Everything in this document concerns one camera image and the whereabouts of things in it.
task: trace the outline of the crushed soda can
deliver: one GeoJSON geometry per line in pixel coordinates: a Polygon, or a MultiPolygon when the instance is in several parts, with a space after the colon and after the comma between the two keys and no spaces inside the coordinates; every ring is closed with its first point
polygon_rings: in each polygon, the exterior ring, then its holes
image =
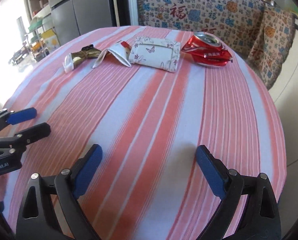
{"type": "Polygon", "coordinates": [[[216,68],[232,60],[230,52],[215,37],[206,33],[193,34],[181,51],[190,54],[197,64],[216,68]]]}

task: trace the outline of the butterfly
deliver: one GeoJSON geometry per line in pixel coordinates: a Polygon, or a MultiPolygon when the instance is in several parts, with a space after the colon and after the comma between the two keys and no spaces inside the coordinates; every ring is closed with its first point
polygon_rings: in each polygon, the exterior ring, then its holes
{"type": "Polygon", "coordinates": [[[141,64],[141,62],[146,61],[143,57],[144,57],[143,55],[140,55],[139,56],[138,54],[136,54],[133,63],[139,63],[139,64],[141,64]]]}
{"type": "Polygon", "coordinates": [[[151,49],[146,49],[149,53],[154,53],[154,46],[151,49]]]}

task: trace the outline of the table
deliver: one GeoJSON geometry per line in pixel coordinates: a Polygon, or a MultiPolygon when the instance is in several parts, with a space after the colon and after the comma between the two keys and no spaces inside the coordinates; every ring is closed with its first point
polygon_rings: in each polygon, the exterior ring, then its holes
{"type": "MultiPolygon", "coordinates": [[[[195,162],[200,144],[243,175],[265,172],[279,198],[286,178],[281,122],[262,81],[233,51],[223,69],[181,54],[176,73],[128,68],[110,56],[96,69],[89,60],[64,72],[70,52],[91,43],[101,50],[120,40],[132,44],[142,35],[184,44],[192,33],[143,26],[87,33],[44,58],[6,103],[15,111],[33,106],[38,117],[0,136],[41,122],[52,129],[30,145],[22,169],[9,174],[4,215],[13,229],[30,175],[57,174],[94,143],[104,157],[79,202],[102,239],[195,239],[220,202],[195,162]]],[[[56,199],[54,205],[59,211],[56,199]]]]}

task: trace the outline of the blue gripper pad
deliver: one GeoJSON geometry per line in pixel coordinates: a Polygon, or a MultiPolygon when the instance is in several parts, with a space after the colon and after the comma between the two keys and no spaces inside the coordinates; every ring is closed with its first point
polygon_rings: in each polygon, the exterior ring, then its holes
{"type": "Polygon", "coordinates": [[[33,107],[11,113],[7,119],[8,124],[15,125],[37,117],[37,110],[33,107]]]}
{"type": "Polygon", "coordinates": [[[213,194],[223,200],[226,196],[225,181],[221,177],[211,158],[201,146],[199,146],[196,150],[196,160],[202,173],[207,179],[213,194]]]}
{"type": "Polygon", "coordinates": [[[73,190],[73,196],[75,199],[78,199],[86,193],[93,175],[101,163],[101,160],[102,148],[97,146],[75,179],[75,187],[73,190]]]}

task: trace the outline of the screw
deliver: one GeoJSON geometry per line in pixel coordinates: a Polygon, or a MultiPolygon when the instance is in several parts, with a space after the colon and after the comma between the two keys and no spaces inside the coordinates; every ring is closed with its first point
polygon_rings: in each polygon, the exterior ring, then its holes
{"type": "Polygon", "coordinates": [[[39,174],[38,173],[34,173],[31,175],[31,179],[36,179],[39,177],[39,174]]]}
{"type": "Polygon", "coordinates": [[[238,174],[238,172],[235,169],[230,169],[229,174],[233,175],[233,176],[236,176],[238,174]]]}
{"type": "Polygon", "coordinates": [[[68,175],[69,172],[70,172],[70,169],[63,169],[63,170],[61,171],[61,174],[62,174],[62,175],[68,175]]]}
{"type": "Polygon", "coordinates": [[[260,173],[260,178],[262,178],[262,179],[267,179],[268,176],[267,176],[267,174],[265,174],[265,173],[260,173]]]}

